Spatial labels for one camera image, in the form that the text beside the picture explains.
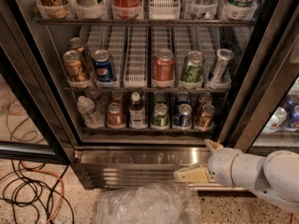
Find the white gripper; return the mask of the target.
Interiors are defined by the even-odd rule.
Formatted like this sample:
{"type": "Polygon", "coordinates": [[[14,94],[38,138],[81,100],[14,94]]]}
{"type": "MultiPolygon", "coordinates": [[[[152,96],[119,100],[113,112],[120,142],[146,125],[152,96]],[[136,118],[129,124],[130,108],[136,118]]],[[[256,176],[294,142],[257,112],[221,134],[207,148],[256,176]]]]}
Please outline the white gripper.
{"type": "Polygon", "coordinates": [[[201,163],[195,163],[189,167],[184,167],[174,172],[177,181],[185,183],[207,184],[213,179],[220,185],[233,186],[232,167],[235,158],[242,153],[234,148],[223,148],[223,145],[210,139],[205,140],[205,145],[212,153],[208,159],[208,169],[201,163]]]}

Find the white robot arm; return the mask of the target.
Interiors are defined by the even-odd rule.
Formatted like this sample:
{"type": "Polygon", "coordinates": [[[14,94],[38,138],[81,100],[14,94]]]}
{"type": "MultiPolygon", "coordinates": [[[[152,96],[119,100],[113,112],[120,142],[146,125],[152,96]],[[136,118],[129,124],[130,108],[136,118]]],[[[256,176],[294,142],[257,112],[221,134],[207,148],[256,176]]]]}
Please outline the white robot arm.
{"type": "Polygon", "coordinates": [[[243,188],[283,210],[299,214],[299,154],[277,150],[266,157],[205,140],[211,156],[174,172],[180,182],[207,184],[214,179],[229,188],[243,188]]]}

